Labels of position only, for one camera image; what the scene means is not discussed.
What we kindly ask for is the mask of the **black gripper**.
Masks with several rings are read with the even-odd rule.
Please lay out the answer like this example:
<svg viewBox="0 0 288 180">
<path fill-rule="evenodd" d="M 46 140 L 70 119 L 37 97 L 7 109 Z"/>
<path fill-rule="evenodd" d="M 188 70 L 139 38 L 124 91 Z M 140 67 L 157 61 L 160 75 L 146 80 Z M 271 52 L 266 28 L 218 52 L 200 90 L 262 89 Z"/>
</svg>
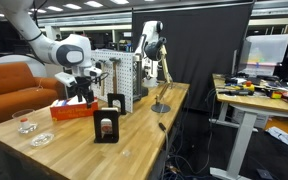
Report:
<svg viewBox="0 0 288 180">
<path fill-rule="evenodd" d="M 76 82 L 70 87 L 70 90 L 77 95 L 78 102 L 83 101 L 83 97 L 86 100 L 86 106 L 90 108 L 94 101 L 94 92 L 91 89 L 93 79 L 90 77 L 76 77 Z"/>
</svg>

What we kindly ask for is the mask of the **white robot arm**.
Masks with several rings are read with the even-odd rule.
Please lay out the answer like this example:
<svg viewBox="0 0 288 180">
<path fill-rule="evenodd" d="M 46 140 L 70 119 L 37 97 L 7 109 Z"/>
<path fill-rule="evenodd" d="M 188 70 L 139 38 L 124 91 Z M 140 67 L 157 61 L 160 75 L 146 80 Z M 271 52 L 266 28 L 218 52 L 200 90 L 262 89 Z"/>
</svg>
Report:
<svg viewBox="0 0 288 180">
<path fill-rule="evenodd" d="M 72 70 L 71 74 L 60 72 L 55 77 L 66 87 L 73 87 L 78 101 L 85 101 L 90 108 L 94 101 L 91 83 L 102 71 L 92 63 L 89 39 L 77 34 L 61 41 L 46 37 L 28 14 L 32 5 L 33 0 L 0 0 L 0 12 L 28 42 L 39 60 Z"/>
</svg>

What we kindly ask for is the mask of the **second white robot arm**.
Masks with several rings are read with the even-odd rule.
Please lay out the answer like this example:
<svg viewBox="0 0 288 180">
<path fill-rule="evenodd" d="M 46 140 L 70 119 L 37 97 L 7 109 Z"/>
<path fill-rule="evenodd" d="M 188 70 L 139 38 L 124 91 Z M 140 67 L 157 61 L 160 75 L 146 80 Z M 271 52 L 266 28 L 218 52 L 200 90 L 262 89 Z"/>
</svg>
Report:
<svg viewBox="0 0 288 180">
<path fill-rule="evenodd" d="M 156 87 L 158 85 L 158 62 L 161 58 L 160 48 L 163 44 L 159 34 L 162 29 L 163 23 L 161 21 L 146 21 L 143 24 L 135 54 L 139 56 L 142 62 L 144 87 Z"/>
</svg>

